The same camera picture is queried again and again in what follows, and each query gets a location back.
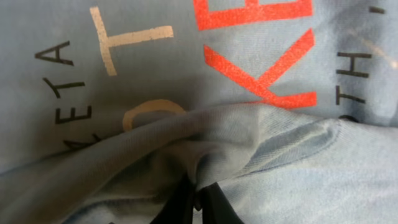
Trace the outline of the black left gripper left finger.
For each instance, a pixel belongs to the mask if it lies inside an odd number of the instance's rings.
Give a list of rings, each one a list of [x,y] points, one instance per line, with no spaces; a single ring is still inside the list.
[[[165,203],[159,214],[150,224],[192,224],[195,186],[184,175]]]

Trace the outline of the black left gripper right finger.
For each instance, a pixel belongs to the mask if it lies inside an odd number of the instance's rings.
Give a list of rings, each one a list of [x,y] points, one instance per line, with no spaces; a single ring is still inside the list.
[[[218,183],[200,191],[203,224],[243,224]]]

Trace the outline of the light blue printed t-shirt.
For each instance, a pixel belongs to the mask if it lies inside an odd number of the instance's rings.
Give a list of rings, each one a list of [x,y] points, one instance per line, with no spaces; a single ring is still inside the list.
[[[396,1],[2,1],[1,222],[397,222]]]

